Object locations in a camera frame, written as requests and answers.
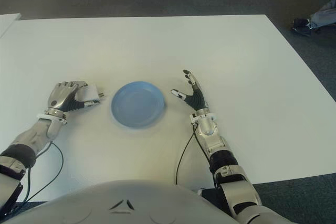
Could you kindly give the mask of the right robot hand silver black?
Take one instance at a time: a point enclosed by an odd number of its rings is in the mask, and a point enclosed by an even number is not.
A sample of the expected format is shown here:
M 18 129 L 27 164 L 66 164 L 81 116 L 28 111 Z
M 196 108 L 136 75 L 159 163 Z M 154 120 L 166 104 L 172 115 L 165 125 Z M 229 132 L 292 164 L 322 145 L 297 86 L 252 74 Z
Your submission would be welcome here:
M 190 106 L 195 111 L 201 109 L 208 109 L 208 105 L 203 95 L 203 91 L 195 76 L 189 70 L 186 69 L 183 70 L 183 73 L 185 74 L 185 78 L 188 80 L 188 83 L 192 87 L 193 94 L 187 95 L 177 89 L 172 89 L 171 93 L 180 100 L 183 100 L 188 106 Z

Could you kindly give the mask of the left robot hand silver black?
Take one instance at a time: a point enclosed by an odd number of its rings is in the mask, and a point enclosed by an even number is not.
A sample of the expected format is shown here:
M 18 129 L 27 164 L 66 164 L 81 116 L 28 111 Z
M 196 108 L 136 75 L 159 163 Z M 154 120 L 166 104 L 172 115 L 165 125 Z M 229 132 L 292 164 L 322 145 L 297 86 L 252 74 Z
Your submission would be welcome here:
M 76 94 L 88 86 L 84 81 L 70 81 L 56 84 L 48 98 L 47 115 L 63 117 L 66 112 L 83 109 L 100 103 L 98 100 L 78 101 Z

